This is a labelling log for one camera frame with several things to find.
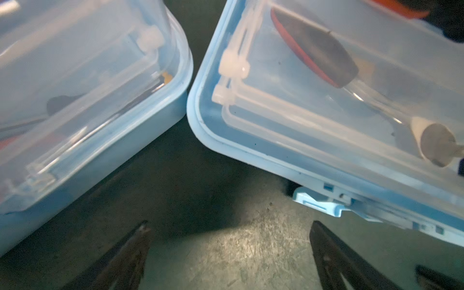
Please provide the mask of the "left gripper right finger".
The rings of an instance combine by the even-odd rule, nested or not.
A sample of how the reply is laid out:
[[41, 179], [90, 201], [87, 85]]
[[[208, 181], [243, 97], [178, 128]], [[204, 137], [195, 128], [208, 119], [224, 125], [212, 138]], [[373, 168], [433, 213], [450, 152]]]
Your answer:
[[355, 290], [400, 289], [320, 221], [313, 222], [309, 240], [324, 290], [345, 290], [347, 284]]

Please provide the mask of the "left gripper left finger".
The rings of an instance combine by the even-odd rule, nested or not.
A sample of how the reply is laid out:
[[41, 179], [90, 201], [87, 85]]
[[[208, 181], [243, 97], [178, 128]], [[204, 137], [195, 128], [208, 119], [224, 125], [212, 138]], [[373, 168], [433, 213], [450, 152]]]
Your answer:
[[64, 290], [137, 290], [151, 244], [147, 221], [138, 224]]

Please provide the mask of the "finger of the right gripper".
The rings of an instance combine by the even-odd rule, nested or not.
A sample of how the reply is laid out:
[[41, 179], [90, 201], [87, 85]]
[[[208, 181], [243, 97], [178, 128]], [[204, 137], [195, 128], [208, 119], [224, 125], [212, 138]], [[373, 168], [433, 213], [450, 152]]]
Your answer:
[[416, 281], [423, 290], [464, 290], [464, 283], [422, 265], [415, 268]]

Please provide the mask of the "blue clear toolbox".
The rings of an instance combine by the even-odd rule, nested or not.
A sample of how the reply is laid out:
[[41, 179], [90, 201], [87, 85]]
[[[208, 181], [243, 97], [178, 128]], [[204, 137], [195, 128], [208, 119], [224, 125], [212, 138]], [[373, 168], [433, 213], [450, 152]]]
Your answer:
[[293, 198], [339, 217], [464, 243], [464, 158], [438, 167], [400, 150], [379, 112], [311, 71], [271, 20], [274, 7], [330, 31], [368, 86], [464, 146], [464, 4], [407, 19], [366, 1], [227, 1], [188, 95], [209, 149], [295, 182]]
[[164, 1], [2, 1], [1, 253], [179, 122], [192, 75]]

